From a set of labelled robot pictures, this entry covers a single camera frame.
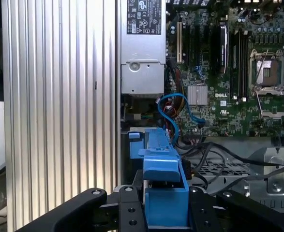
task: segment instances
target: ridged metal panel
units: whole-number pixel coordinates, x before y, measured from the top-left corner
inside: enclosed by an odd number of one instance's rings
[[[115,6],[2,0],[9,231],[117,184]]]
[[[208,86],[188,86],[187,96],[189,105],[207,105]]]

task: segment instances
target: regulatory label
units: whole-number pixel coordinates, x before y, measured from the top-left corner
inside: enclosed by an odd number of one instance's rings
[[[161,35],[162,0],[127,1],[127,34]]]

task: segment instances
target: cpu socket cover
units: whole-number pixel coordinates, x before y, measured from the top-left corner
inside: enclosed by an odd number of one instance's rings
[[[253,49],[249,62],[249,86],[258,99],[262,117],[281,118],[284,112],[270,112],[261,106],[259,96],[276,95],[284,98],[284,54],[282,50],[258,53]]]

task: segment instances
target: metal mesh grille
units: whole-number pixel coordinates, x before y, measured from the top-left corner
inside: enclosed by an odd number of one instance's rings
[[[209,161],[208,164],[202,166],[199,173],[201,175],[214,175],[218,173],[222,167],[222,163],[212,163]],[[225,165],[222,175],[250,175],[250,173],[251,171],[248,164],[228,163]]]
[[[209,0],[165,0],[165,2],[178,6],[182,5],[207,6]]]

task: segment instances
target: black plastic part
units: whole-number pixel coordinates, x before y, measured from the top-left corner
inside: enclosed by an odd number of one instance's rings
[[[209,43],[209,25],[205,25],[203,30],[203,43]]]
[[[141,189],[143,187],[143,169],[136,171],[132,185],[137,189]]]
[[[225,74],[227,69],[227,27],[220,26],[220,55],[219,55],[219,73]]]
[[[211,66],[213,74],[224,74],[227,69],[227,27],[217,25],[211,35]]]
[[[191,175],[191,162],[187,159],[182,159],[181,160],[181,165],[182,168],[185,172],[186,180],[191,180],[192,175]]]
[[[144,210],[135,187],[122,187],[119,191],[119,231],[120,232],[146,232],[146,219]]]
[[[201,65],[201,41],[200,41],[200,26],[194,27],[194,65]]]
[[[190,225],[196,232],[222,232],[216,211],[208,201],[208,195],[192,187],[189,192]]]
[[[176,69],[177,68],[177,63],[174,59],[168,59],[166,62],[167,67],[170,69]]]
[[[93,210],[104,204],[106,197],[103,189],[90,188],[22,227],[18,232],[91,231]]]
[[[284,232],[284,214],[240,193],[222,191],[217,194],[216,200],[219,206],[230,211],[232,219],[242,218],[255,228],[263,228],[263,231]]]
[[[183,60],[185,61],[185,64],[187,66],[190,66],[191,61],[191,27],[189,25],[186,25],[186,27],[182,31],[183,33],[183,51],[185,55],[183,56]]]

